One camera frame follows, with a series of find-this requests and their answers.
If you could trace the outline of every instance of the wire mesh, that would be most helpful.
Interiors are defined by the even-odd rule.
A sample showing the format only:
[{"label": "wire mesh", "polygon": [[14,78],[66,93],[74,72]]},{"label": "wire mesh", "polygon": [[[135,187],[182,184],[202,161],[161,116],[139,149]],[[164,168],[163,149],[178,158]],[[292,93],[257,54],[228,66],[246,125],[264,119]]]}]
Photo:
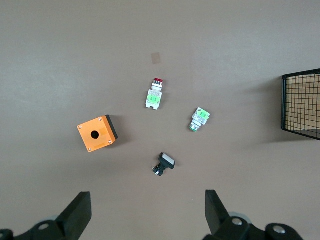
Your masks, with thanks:
[{"label": "wire mesh", "polygon": [[282,79],[282,129],[320,140],[320,69]]}]

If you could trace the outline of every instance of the green contact block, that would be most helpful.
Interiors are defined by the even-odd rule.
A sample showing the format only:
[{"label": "green contact block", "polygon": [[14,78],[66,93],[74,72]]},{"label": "green contact block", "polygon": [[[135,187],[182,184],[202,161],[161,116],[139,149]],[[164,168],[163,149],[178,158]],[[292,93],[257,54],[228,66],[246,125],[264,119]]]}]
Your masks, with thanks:
[{"label": "green contact block", "polygon": [[210,117],[210,113],[208,113],[207,111],[203,110],[203,109],[198,109],[198,111],[196,112],[196,114],[205,119],[205,120],[208,120],[209,117]]},{"label": "green contact block", "polygon": [[160,102],[161,98],[155,95],[148,95],[147,97],[149,103],[151,104],[157,104]]}]

